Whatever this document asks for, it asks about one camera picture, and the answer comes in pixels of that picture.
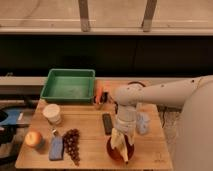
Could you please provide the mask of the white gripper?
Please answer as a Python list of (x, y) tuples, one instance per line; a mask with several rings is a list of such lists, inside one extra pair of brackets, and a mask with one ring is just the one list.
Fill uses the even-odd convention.
[(129, 144), (134, 143), (136, 115), (137, 111), (135, 107), (122, 105), (118, 106), (115, 128), (127, 136)]

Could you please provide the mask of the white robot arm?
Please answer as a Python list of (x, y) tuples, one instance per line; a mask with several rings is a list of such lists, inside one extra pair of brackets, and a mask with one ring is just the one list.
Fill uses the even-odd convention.
[(213, 171), (213, 75), (146, 87), (121, 85), (115, 89), (114, 100), (118, 104), (115, 129), (131, 144), (138, 103), (180, 109), (174, 171)]

